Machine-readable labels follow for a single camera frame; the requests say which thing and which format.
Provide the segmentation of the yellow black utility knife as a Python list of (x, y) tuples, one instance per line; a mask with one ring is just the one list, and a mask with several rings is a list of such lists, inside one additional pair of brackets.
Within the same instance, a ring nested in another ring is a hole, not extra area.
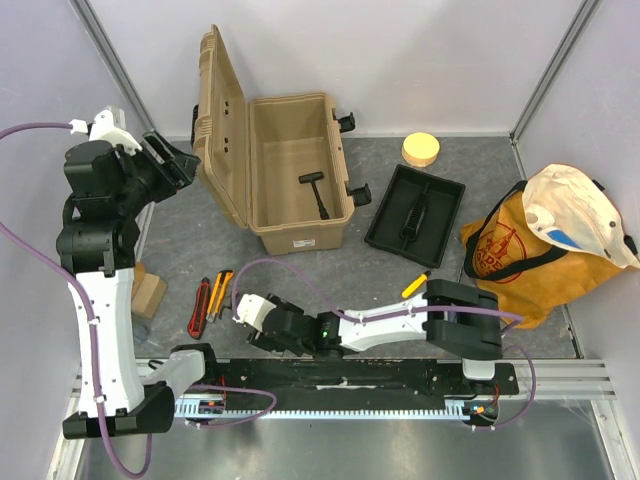
[(223, 302), (227, 296), (227, 289), (233, 276), (234, 271), (229, 269), (221, 270), (216, 275), (207, 307), (206, 319), (208, 322), (213, 322), (221, 316)]

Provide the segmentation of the tan plastic tool box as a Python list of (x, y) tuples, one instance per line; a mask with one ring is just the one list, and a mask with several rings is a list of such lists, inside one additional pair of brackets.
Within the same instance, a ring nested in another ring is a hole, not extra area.
[[(356, 208), (371, 201), (367, 185), (349, 184), (342, 136), (355, 129), (354, 115), (338, 117), (324, 92), (246, 100), (217, 26), (200, 42), (199, 81), (192, 147), (225, 217), (273, 256), (341, 247)], [(328, 220), (311, 185), (298, 181), (316, 171)]]

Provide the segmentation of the black rubber mallet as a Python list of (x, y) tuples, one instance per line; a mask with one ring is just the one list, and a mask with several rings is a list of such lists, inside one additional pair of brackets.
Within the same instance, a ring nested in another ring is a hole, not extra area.
[(318, 212), (320, 215), (320, 218), (322, 220), (328, 220), (330, 218), (329, 213), (324, 205), (324, 202), (322, 201), (322, 198), (320, 196), (318, 187), (316, 185), (316, 183), (320, 180), (322, 180), (324, 178), (324, 174), (321, 171), (316, 171), (316, 172), (311, 172), (311, 173), (307, 173), (304, 175), (300, 175), (298, 177), (298, 181), (300, 184), (310, 184), (311, 188), (313, 190), (314, 196), (315, 196), (315, 200), (316, 200), (316, 204), (318, 207)]

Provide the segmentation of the yellow handle screwdriver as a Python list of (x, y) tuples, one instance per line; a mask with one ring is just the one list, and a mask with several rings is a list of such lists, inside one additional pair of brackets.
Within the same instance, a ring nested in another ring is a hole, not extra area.
[(426, 270), (422, 272), (420, 275), (418, 275), (411, 283), (409, 283), (403, 289), (403, 291), (401, 292), (401, 297), (403, 299), (408, 299), (412, 295), (414, 295), (417, 292), (417, 290), (428, 281), (430, 275), (431, 275), (430, 270)]

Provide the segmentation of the black tool tray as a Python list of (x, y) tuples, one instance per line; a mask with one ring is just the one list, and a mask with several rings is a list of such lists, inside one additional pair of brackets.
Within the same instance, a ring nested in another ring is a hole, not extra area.
[(466, 186), (398, 165), (364, 237), (381, 251), (441, 266)]

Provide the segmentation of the small steel claw hammer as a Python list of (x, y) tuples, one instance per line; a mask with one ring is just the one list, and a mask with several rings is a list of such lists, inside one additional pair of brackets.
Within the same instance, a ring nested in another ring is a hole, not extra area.
[(229, 290), (225, 296), (222, 306), (220, 307), (220, 314), (223, 314), (225, 311), (230, 311), (231, 316), (234, 316), (234, 306), (238, 303), (238, 293), (234, 293)]

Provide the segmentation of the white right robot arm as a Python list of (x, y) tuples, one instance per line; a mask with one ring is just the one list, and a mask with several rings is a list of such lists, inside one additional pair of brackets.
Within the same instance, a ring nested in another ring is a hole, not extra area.
[(477, 394), (489, 387), (503, 358), (498, 297), (486, 290), (431, 280), (426, 291), (369, 310), (307, 315), (276, 295), (245, 294), (236, 321), (253, 328), (249, 342), (265, 351), (341, 359), (373, 347), (424, 340), (462, 359), (458, 381)]

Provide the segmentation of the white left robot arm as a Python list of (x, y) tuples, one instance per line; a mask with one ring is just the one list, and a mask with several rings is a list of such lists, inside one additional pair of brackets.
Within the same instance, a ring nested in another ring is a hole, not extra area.
[(156, 131), (140, 145), (102, 137), (65, 154), (71, 194), (56, 250), (76, 309), (82, 375), (77, 410), (62, 424), (67, 439), (165, 433), (183, 393), (219, 384), (214, 352), (204, 343), (174, 348), (145, 377), (134, 352), (137, 217), (190, 186), (199, 164)]

